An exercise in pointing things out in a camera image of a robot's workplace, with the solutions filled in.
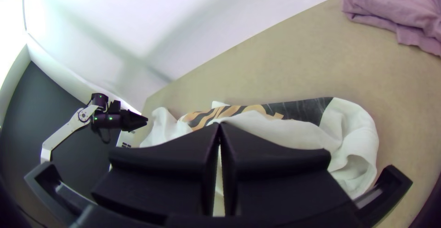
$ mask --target tan table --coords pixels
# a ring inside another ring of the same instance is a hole
[[[332,96],[358,103],[377,126],[379,172],[393,164],[414,182],[379,227],[407,227],[441,171],[441,60],[398,45],[392,32],[351,23],[340,1],[220,54],[149,97],[142,113],[163,106],[180,117],[210,109],[213,100],[249,105]],[[137,133],[138,143],[152,124]]]

